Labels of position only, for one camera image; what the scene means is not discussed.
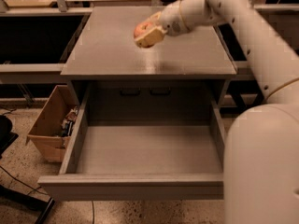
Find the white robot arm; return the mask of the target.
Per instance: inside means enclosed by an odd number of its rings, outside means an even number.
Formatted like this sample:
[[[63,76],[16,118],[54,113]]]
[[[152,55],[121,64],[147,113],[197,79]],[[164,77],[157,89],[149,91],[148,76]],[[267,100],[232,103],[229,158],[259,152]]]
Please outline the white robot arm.
[[[299,57],[249,0],[181,0],[139,23],[135,43],[225,21],[265,102],[233,122],[223,160],[225,224],[299,224]]]

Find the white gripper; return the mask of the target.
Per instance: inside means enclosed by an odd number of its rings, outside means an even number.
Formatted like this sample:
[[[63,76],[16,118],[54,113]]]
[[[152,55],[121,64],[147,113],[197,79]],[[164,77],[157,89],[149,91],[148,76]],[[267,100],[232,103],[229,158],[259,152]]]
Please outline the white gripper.
[[[181,1],[178,0],[166,6],[162,12],[156,12],[147,19],[152,26],[143,35],[134,38],[135,44],[140,48],[150,48],[164,40],[166,32],[170,36],[187,34],[190,29],[186,25],[181,13]]]

